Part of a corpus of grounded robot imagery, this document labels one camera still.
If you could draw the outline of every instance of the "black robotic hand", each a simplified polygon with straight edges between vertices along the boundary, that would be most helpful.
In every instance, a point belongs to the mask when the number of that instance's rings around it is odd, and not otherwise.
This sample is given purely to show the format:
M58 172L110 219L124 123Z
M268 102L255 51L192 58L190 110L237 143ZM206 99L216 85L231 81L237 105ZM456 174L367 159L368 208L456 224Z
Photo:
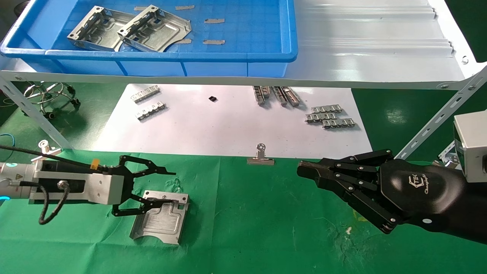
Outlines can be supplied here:
M487 244L487 183L468 183L461 170L413 165L381 150L301 161L298 175L333 191L386 234L409 223Z

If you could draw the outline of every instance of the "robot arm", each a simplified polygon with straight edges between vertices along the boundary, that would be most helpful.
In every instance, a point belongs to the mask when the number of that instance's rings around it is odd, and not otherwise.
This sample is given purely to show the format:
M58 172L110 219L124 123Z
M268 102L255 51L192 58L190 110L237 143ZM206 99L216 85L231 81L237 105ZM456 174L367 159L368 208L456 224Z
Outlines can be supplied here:
M132 173L126 162L144 164L147 169ZM30 203L44 203L40 224L48 223L64 203L98 203L112 205L114 216L145 214L171 200L146 200L132 194L134 179L150 174L175 175L165 167L137 157L122 155L115 167L91 169L72 161L37 161L34 164L0 163L0 196L8 199L29 199ZM119 205L133 199L142 203L139 208L119 209ZM52 216L44 220L47 204L57 203Z
M382 150L301 161L298 175L334 192L386 234L408 223L487 244L487 183L468 183L462 170L413 165Z

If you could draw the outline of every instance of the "blue cable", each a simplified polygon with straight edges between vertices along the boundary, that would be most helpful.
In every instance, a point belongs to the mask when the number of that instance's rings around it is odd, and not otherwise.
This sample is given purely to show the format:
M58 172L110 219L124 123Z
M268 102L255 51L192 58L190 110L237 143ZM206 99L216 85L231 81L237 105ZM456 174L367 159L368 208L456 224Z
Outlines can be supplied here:
M10 136L12 138L12 146L15 147L15 137L12 134L2 133L2 134L0 134L0 136ZM4 161L7 161L12 156L13 153L14 153L14 151L10 151L10 155Z

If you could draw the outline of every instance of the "logo on robotic hand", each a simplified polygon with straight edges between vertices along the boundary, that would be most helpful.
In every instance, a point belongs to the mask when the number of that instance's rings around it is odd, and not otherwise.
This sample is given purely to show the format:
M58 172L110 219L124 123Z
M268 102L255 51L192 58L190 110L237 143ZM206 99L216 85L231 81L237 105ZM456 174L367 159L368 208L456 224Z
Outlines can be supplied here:
M428 194L428 192L430 191L430 182L428 182L428 177L426 177L426 175L424 174L422 174L421 177L418 177L418 175L416 174L411 174L411 176L409 176L409 184L415 188L426 185L425 194Z

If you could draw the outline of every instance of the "blue plastic tray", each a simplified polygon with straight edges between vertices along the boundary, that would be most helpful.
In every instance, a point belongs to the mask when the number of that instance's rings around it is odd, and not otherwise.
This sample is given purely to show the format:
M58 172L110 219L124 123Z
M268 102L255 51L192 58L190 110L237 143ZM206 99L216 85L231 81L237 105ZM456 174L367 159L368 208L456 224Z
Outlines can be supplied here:
M162 53L96 52L66 38L93 6L138 14L153 4L191 20L191 44ZM194 9L175 10L176 6ZM225 23L204 24L205 19ZM205 45L204 39L225 40ZM293 0L31 0L0 45L40 72L126 76L283 77L298 55Z

